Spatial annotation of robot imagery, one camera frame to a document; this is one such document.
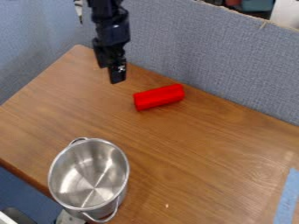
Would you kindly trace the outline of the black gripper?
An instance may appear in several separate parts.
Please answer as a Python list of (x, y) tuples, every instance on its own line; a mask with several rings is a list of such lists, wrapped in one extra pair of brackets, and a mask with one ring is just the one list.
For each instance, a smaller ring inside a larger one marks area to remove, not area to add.
[(130, 40), (128, 17), (93, 17), (96, 37), (93, 52), (100, 68), (108, 67), (109, 82), (117, 84), (126, 79), (124, 45)]

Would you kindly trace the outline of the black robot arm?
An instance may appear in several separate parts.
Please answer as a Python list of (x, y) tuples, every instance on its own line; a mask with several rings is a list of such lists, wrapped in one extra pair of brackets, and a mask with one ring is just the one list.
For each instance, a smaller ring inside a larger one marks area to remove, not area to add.
[(88, 0), (90, 20), (96, 26), (93, 52), (98, 67), (108, 70), (112, 84), (126, 79), (124, 46), (130, 40), (130, 32), (128, 10), (121, 3), (122, 0)]

